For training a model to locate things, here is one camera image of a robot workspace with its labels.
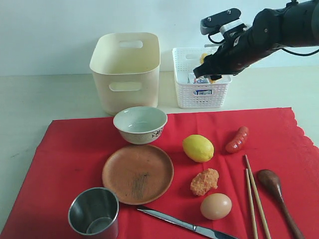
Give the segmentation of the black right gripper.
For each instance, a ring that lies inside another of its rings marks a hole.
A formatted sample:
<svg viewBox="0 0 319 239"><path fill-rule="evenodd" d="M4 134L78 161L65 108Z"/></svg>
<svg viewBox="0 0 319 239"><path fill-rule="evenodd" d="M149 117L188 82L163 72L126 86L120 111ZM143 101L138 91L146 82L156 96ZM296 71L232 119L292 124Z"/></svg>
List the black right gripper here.
<svg viewBox="0 0 319 239"><path fill-rule="evenodd" d="M213 67L208 60L193 69L196 78L219 80L222 75L237 75L257 61L251 30L238 33L213 54Z"/></svg>

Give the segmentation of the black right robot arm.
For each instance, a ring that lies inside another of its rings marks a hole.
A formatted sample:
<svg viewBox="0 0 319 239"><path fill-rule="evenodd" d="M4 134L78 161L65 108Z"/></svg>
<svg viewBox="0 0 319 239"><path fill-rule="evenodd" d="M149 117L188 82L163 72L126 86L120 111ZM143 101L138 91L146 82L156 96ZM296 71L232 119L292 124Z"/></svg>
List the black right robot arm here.
<svg viewBox="0 0 319 239"><path fill-rule="evenodd" d="M282 9L266 8L251 26L240 20L241 11L231 8L201 20L202 35L221 33L217 51L204 57L193 70L196 78L218 80L223 75L238 75L251 64L289 47L319 44L319 2L292 0Z"/></svg>

